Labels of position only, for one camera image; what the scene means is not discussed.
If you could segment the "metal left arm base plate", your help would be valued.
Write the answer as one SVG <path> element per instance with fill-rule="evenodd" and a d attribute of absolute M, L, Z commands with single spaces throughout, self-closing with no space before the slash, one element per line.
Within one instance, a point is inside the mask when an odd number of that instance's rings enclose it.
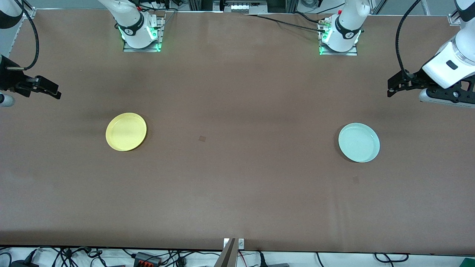
<path fill-rule="evenodd" d="M 319 47 L 319 54 L 320 55 L 332 55 L 332 56 L 357 56 L 357 46 L 354 45 L 350 50 L 339 52 L 334 51 L 328 47 L 328 45 L 322 43 Z"/>

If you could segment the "aluminium frame structure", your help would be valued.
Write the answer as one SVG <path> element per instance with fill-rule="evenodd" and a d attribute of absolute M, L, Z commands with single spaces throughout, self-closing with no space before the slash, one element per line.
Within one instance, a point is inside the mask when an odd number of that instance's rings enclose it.
<path fill-rule="evenodd" d="M 190 11 L 267 14 L 293 13 L 299 0 L 183 0 Z"/>

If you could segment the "black power strip red switches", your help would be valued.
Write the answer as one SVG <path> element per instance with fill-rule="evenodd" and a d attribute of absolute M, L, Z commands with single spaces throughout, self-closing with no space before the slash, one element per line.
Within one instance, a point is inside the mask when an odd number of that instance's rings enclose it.
<path fill-rule="evenodd" d="M 132 254 L 132 258 L 134 259 L 133 267 L 159 267 L 162 262 L 159 256 L 141 252 Z"/>

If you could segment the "grey metal pole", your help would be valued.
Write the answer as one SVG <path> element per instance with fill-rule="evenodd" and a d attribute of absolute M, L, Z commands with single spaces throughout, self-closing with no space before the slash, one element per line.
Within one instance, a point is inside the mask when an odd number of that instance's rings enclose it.
<path fill-rule="evenodd" d="M 238 256 L 238 238 L 230 238 L 227 246 L 222 250 L 214 267 L 236 267 L 236 259 Z"/>

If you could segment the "pale green round plate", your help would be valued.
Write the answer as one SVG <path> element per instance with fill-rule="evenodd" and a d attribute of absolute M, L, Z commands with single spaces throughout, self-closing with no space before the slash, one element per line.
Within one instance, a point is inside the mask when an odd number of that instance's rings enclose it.
<path fill-rule="evenodd" d="M 371 127 L 362 123 L 345 125 L 338 135 L 338 147 L 349 160 L 367 163 L 380 152 L 380 139 Z"/>

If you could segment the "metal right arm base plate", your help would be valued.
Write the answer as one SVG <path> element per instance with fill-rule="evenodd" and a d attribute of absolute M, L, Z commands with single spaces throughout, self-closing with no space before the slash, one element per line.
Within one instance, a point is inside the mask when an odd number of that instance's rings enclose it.
<path fill-rule="evenodd" d="M 153 24 L 153 27 L 149 27 L 149 35 L 153 39 L 147 47 L 136 49 L 131 47 L 125 40 L 123 42 L 123 52 L 135 52 L 135 53 L 158 53 L 161 52 L 163 44 L 163 35 L 165 28 L 165 17 L 158 17 L 157 22 Z"/>

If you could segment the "yellow round plate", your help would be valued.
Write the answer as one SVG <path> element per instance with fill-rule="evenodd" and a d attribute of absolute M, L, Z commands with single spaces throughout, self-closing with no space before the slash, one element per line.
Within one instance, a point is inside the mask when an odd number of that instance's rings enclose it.
<path fill-rule="evenodd" d="M 134 150 L 147 136 L 147 123 L 137 113 L 123 113 L 107 125 L 105 138 L 108 145 L 120 152 Z"/>

